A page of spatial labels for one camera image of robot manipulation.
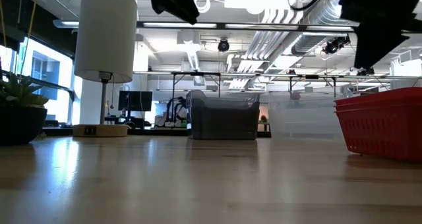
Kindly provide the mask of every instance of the gray storage bin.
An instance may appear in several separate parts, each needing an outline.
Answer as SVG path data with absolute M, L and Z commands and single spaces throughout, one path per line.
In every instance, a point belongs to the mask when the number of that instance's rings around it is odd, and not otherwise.
M 210 98 L 200 90 L 187 94 L 187 129 L 192 139 L 254 140 L 259 94 Z

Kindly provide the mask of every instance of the potted plant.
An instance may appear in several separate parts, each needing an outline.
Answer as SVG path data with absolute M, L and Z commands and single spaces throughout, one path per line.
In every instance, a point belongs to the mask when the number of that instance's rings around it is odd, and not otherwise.
M 42 86 L 31 86 L 30 77 L 11 73 L 9 81 L 0 79 L 0 145 L 27 144 L 42 131 L 48 99 L 33 94 Z

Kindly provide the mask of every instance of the security camera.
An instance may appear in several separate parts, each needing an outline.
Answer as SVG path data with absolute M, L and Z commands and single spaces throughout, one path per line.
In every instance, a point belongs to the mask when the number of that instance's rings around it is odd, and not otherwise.
M 230 48 L 230 44 L 227 41 L 227 39 L 221 39 L 218 44 L 218 51 L 226 52 L 227 50 L 229 50 L 229 48 Z

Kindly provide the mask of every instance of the clear plastic bin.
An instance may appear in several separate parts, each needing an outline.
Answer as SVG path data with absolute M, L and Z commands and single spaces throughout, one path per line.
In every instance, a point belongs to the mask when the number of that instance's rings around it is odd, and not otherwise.
M 344 140 L 333 93 L 272 92 L 268 100 L 273 138 Z

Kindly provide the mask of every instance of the black plant pot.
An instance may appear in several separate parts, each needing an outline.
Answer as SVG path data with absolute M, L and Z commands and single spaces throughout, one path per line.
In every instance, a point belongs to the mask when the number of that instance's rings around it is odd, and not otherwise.
M 0 107 L 0 145 L 27 144 L 42 131 L 47 109 Z

